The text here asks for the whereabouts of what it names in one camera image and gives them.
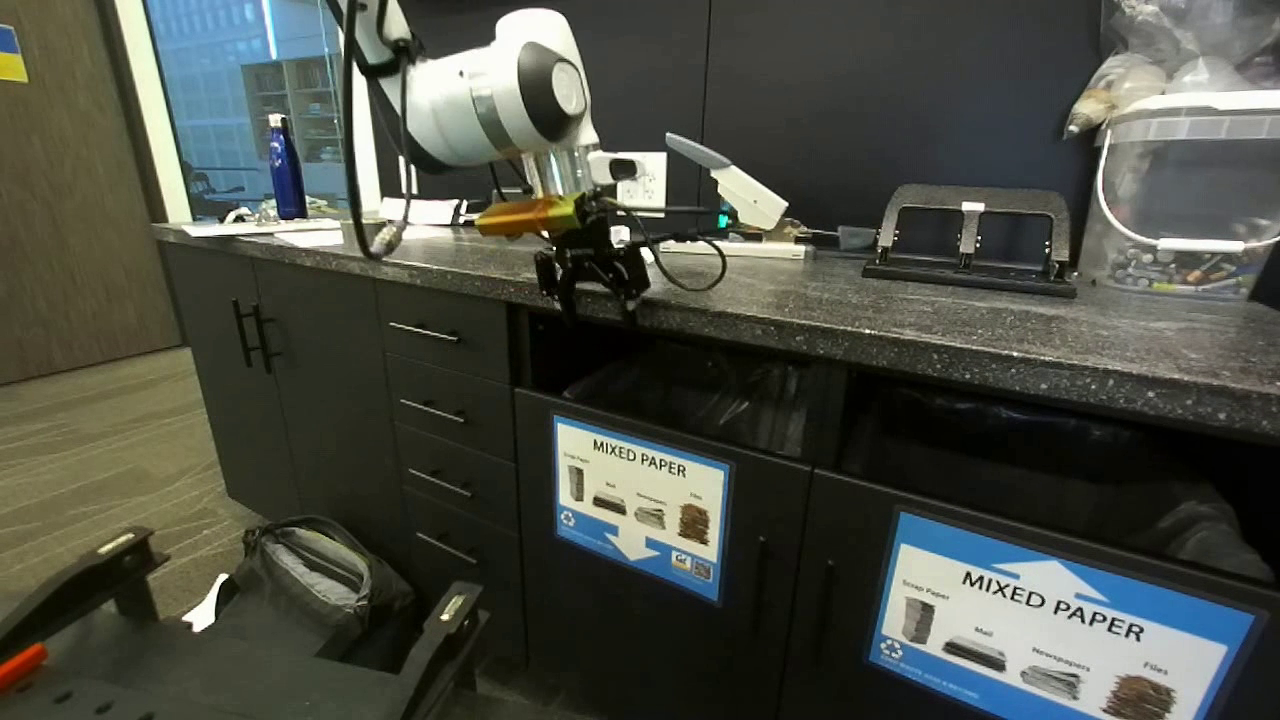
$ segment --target floor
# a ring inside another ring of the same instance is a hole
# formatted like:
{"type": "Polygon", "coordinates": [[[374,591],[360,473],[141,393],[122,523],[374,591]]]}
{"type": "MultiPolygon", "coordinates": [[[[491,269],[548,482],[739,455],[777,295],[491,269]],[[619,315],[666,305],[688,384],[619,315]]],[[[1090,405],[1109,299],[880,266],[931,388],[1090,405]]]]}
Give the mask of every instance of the floor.
{"type": "Polygon", "coordinates": [[[128,523],[168,558],[160,616],[240,561],[258,515],[222,490],[190,350],[0,388],[0,597],[24,597],[128,523]]]}

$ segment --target blue bottle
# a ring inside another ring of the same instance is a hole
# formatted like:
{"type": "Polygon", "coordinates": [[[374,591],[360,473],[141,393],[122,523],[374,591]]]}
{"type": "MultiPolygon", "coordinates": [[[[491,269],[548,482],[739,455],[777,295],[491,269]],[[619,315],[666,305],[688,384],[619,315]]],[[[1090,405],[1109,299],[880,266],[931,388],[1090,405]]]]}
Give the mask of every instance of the blue bottle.
{"type": "Polygon", "coordinates": [[[282,220],[310,215],[305,174],[297,166],[297,148],[293,148],[286,112],[268,116],[268,155],[272,155],[275,215],[282,220]]]}

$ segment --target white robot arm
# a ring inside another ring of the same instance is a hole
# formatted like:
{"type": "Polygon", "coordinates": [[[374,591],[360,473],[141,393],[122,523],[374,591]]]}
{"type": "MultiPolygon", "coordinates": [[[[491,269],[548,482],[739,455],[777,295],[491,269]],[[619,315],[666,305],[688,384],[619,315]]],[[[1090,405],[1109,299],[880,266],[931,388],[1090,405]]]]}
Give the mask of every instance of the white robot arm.
{"type": "Polygon", "coordinates": [[[360,71],[403,116],[422,168],[479,168],[522,155],[535,198],[594,190],[588,152],[599,143],[594,90],[561,12],[522,10],[498,20],[487,47],[415,60],[401,0],[328,0],[339,25],[353,4],[360,71]]]}

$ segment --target granite countertop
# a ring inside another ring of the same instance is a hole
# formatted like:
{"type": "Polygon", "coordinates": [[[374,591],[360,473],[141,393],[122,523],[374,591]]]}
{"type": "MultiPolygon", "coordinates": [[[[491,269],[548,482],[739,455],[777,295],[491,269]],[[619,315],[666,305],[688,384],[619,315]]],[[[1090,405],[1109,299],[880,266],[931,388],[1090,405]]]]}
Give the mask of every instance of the granite countertop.
{"type": "MultiPolygon", "coordinates": [[[[293,248],[268,238],[191,241],[182,227],[157,227],[157,241],[556,310],[533,278],[541,241],[430,234],[407,241],[392,260],[360,260],[357,245],[293,248]]],[[[715,273],[715,257],[679,252],[669,269],[701,285],[715,273]]],[[[616,321],[616,310],[605,291],[584,291],[579,315],[616,321]]],[[[1259,305],[1169,299],[1109,288],[1080,288],[1077,299],[1053,299],[863,280],[855,257],[813,252],[773,260],[731,257],[715,291],[679,291],[653,273],[640,328],[804,351],[855,370],[1280,443],[1280,311],[1259,305]]]]}

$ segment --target sign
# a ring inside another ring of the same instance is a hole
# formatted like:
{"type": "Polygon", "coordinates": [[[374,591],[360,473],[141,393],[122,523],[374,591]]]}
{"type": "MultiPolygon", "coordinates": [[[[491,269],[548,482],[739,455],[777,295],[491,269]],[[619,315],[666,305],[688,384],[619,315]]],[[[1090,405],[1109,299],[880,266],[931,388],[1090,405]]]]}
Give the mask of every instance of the sign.
{"type": "Polygon", "coordinates": [[[729,465],[556,415],[556,537],[720,604],[729,465]]]}
{"type": "Polygon", "coordinates": [[[1194,720],[1248,634],[1239,608],[906,514],[873,665],[998,718],[1194,720]]]}
{"type": "Polygon", "coordinates": [[[0,25],[0,83],[28,83],[24,46],[14,25],[0,25]]]}

